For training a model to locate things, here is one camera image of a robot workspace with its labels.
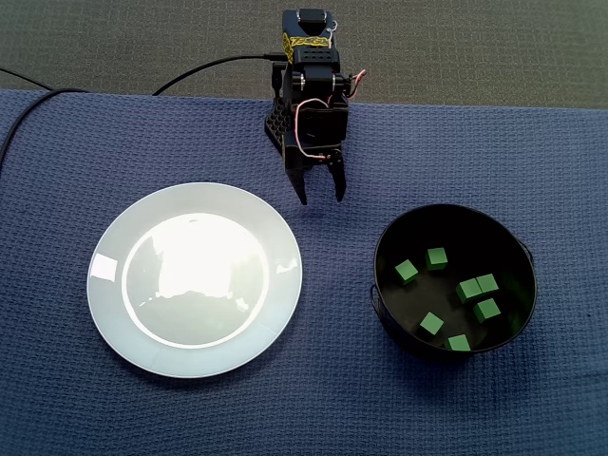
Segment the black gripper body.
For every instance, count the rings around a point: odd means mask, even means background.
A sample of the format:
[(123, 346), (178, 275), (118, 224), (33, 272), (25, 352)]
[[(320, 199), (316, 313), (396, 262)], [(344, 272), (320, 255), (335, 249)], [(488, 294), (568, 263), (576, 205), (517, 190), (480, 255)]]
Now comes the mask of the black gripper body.
[(285, 169), (327, 164), (333, 149), (342, 152), (349, 117), (345, 95), (299, 102), (286, 99), (286, 109), (288, 126), (282, 134)]

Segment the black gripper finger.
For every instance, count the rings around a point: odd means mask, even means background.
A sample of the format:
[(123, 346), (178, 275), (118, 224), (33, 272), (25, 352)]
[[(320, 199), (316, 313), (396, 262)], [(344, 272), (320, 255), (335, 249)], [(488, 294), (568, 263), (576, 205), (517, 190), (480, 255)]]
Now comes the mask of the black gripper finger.
[(285, 169), (286, 175), (289, 178), (300, 202), (303, 205), (307, 205), (307, 196), (305, 191), (305, 173), (310, 171), (310, 166), (304, 166), (303, 168)]
[(327, 159), (327, 167), (334, 182), (336, 200), (341, 201), (346, 192), (345, 167), (341, 150), (333, 149)]

